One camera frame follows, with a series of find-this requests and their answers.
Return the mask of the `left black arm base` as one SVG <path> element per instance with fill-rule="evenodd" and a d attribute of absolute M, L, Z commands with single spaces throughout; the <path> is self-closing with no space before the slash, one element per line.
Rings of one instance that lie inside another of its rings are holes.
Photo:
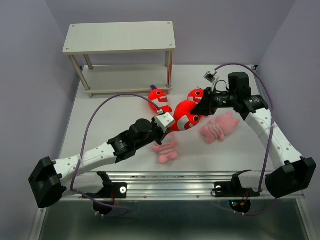
<path fill-rule="evenodd" d="M 95 173 L 94 182 L 90 183 L 83 192 L 93 199 L 125 199 L 128 184 L 126 182 L 113 182 L 104 171 Z"/>

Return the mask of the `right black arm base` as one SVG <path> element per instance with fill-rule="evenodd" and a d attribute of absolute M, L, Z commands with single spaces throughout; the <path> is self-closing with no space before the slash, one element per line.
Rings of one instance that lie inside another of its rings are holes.
<path fill-rule="evenodd" d="M 239 176 L 250 172 L 244 170 L 236 172 L 232 175 L 230 181 L 218 181 L 214 183 L 214 188 L 211 195 L 217 198 L 231 198 L 231 197 L 259 197 L 260 193 L 253 191 L 252 188 L 243 188 Z"/>

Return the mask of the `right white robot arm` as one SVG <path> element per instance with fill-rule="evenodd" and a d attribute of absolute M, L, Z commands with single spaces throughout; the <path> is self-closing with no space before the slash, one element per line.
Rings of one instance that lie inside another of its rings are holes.
<path fill-rule="evenodd" d="M 231 181 L 220 183 L 217 197 L 241 196 L 247 190 L 269 192 L 274 198 L 305 190 L 309 187 L 316 162 L 297 151 L 275 123 L 267 102 L 251 92 L 249 76 L 245 72 L 228 75 L 225 91 L 216 89 L 218 78 L 207 72 L 205 79 L 212 83 L 204 90 L 201 101 L 191 111 L 193 115 L 214 115 L 217 109 L 232 108 L 252 128 L 263 146 L 266 158 L 272 161 L 274 171 L 244 170 L 235 173 Z"/>

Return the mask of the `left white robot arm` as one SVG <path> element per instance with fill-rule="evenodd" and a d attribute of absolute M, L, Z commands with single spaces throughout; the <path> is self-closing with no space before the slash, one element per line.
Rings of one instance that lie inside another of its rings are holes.
<path fill-rule="evenodd" d="M 152 142 L 160 145 L 174 122 L 168 114 L 151 121 L 141 118 L 128 130 L 92 150 L 63 159 L 42 158 L 28 178 L 37 206 L 43 209 L 56 204 L 67 190 L 74 189 L 77 176 L 127 160 Z"/>

